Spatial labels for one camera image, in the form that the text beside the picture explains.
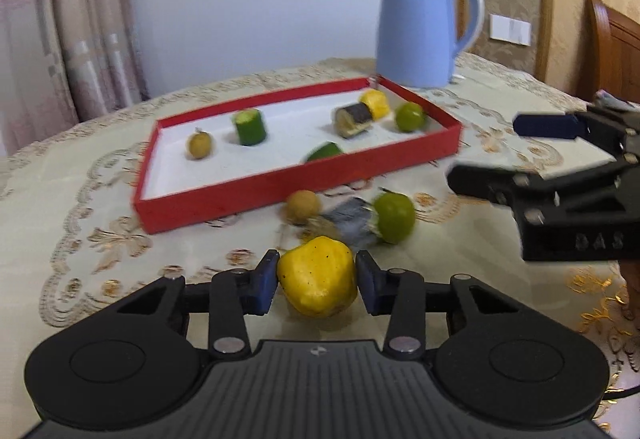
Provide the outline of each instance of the blue electric kettle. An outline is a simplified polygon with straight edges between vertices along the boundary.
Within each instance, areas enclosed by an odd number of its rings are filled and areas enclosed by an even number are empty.
[[[444,87],[456,56],[482,31],[484,0],[469,0],[470,20],[457,40],[454,0],[382,0],[376,72],[407,87]]]

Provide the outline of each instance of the tablecloth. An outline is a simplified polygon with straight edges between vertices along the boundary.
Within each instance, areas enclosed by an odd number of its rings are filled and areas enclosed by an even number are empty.
[[[0,438],[37,422],[22,369],[29,352],[68,326],[162,275],[206,281],[230,267],[252,267],[262,254],[300,243],[280,207],[146,235],[129,200],[155,119],[239,96],[370,76],[371,60],[330,59],[192,87],[92,120],[0,161]],[[518,138],[518,111],[580,109],[583,103],[531,76],[475,55],[458,58],[443,89],[417,90],[464,124],[459,154],[322,193],[330,208],[347,196],[370,200],[380,188],[411,196],[418,224],[406,242],[371,253],[383,269],[404,267],[427,281],[468,273],[586,334],[610,360],[611,386],[640,382],[638,331],[626,306],[616,263],[525,263],[508,209],[464,200],[447,188],[455,161],[494,163],[555,175],[610,157],[583,141]],[[270,313],[247,317],[252,345],[262,338],[382,340],[385,317],[370,317],[358,299],[327,320],[295,313],[278,291]],[[192,318],[189,339],[206,346],[206,317]],[[440,315],[428,315],[428,340],[446,337]],[[619,439],[640,435],[637,397],[603,402],[596,419]]]

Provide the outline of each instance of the curtain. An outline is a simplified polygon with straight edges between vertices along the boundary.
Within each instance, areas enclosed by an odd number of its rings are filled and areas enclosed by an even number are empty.
[[[147,98],[129,12],[129,0],[0,0],[9,154]]]

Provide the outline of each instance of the cucumber piece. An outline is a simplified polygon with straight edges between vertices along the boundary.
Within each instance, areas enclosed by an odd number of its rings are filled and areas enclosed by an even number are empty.
[[[267,131],[262,122],[262,113],[258,109],[244,109],[232,116],[240,145],[252,146],[267,138]]]
[[[314,161],[315,159],[324,159],[331,158],[332,156],[339,156],[340,154],[344,154],[344,152],[338,145],[336,145],[334,142],[326,142],[316,148],[311,154],[309,154],[305,159],[305,163]]]

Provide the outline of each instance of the white wall switch plate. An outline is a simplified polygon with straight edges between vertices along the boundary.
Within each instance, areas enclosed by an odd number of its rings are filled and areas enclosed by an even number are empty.
[[[531,45],[531,23],[508,16],[491,15],[489,37],[512,44]]]

